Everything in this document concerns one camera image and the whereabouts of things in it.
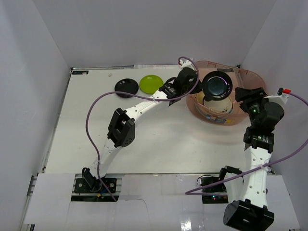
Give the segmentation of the pale orange plate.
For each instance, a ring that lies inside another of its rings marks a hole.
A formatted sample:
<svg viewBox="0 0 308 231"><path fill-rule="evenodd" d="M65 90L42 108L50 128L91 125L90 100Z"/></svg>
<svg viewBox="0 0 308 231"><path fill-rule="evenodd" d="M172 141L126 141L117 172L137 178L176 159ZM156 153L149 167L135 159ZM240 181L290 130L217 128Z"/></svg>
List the pale orange plate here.
<svg viewBox="0 0 308 231"><path fill-rule="evenodd" d="M197 102L196 108L202 114L209 114L209 115L220 115L220 114L224 115L224 114L227 114L227 113L220 113L220 112L217 112L217 111L214 111L214 110L211 110L211 109L205 107L203 105L203 100L205 100L205 95L202 92L200 92L196 95L195 100Z"/></svg>

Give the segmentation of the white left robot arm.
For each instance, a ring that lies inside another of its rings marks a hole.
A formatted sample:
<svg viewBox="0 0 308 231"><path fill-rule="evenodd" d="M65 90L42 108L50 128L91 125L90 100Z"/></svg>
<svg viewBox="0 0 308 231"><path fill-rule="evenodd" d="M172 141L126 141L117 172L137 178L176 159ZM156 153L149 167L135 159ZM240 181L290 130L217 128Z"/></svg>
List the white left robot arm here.
<svg viewBox="0 0 308 231"><path fill-rule="evenodd" d="M116 94L116 92L105 93L93 102L86 117L85 128L86 135L97 153L95 166L97 176L92 175L89 168L85 167L82 169L82 178L85 180L85 186L91 192L98 192L103 189L110 192L102 178L105 176L106 170L118 152L134 141L137 124L156 111L165 109L187 95L192 94L194 90L198 90L199 76L198 68L182 67L177 77L168 79L151 97L141 96L140 98L143 99L141 103L125 110L117 108L109 123L107 138L102 151L98 149L90 136L89 118L95 104L101 98L110 94Z"/></svg>

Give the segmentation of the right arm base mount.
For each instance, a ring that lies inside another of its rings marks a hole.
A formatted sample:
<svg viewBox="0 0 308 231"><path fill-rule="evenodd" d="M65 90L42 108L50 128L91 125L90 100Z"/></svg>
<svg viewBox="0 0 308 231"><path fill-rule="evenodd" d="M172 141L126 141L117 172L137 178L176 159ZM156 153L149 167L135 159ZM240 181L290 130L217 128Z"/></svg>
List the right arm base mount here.
<svg viewBox="0 0 308 231"><path fill-rule="evenodd" d="M218 182L219 177L211 176L211 175L201 175L196 183L198 186L205 186L208 184L212 184L214 182ZM202 189L203 193L210 193L211 195L203 195L202 202L203 204L227 204L228 197L227 191L224 184L216 185L207 189Z"/></svg>

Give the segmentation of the cream plate with black patch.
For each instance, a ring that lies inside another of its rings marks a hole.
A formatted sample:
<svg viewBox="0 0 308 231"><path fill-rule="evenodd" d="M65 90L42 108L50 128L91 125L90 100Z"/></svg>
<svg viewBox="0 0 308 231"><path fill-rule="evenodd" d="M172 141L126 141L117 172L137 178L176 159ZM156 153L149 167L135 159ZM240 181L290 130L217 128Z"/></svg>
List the cream plate with black patch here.
<svg viewBox="0 0 308 231"><path fill-rule="evenodd" d="M233 111L233 103L230 97L227 97L221 101L206 101L203 100L203 105L211 110L220 113L231 113Z"/></svg>

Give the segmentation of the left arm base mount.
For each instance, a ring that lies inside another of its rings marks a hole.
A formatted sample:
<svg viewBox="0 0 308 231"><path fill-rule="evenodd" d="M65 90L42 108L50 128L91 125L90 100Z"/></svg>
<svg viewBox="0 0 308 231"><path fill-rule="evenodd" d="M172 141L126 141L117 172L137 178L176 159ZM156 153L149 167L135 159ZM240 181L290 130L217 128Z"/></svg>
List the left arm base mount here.
<svg viewBox="0 0 308 231"><path fill-rule="evenodd" d="M107 189L96 180L94 186L89 186L83 178L76 178L73 186L72 202L116 202L119 198L119 184L117 178L102 179L115 200Z"/></svg>

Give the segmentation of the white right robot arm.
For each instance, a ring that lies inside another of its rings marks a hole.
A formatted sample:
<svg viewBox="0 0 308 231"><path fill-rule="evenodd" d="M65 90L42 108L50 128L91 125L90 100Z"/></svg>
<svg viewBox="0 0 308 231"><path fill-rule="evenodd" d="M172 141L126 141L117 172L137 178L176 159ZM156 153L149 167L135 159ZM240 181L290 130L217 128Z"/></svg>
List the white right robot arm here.
<svg viewBox="0 0 308 231"><path fill-rule="evenodd" d="M266 200L267 165L274 149L273 131L284 116L288 95L268 96L263 88L237 87L235 100L248 113L251 125L243 138L246 170L227 172L217 180L229 200L223 223L238 231L265 231L275 217Z"/></svg>

